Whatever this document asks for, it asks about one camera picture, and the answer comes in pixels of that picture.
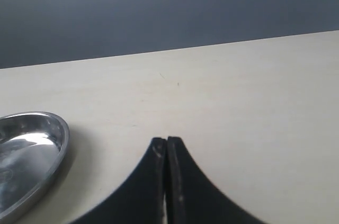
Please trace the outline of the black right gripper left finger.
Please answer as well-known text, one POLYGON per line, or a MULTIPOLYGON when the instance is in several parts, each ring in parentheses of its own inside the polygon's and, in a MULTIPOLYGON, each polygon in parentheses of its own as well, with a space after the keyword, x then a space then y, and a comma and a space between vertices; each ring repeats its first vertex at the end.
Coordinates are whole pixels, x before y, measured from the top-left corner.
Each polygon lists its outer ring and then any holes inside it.
POLYGON ((118 189, 73 223, 162 223, 165 157, 166 140, 153 138, 118 189))

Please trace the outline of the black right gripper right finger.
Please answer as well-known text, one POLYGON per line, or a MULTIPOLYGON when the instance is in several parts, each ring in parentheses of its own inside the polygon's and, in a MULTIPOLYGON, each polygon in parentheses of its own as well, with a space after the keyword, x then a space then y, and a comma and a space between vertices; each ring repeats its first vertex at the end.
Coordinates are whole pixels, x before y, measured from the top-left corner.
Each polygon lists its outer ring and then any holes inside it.
POLYGON ((205 176, 180 137, 167 139, 168 223, 261 223, 205 176))

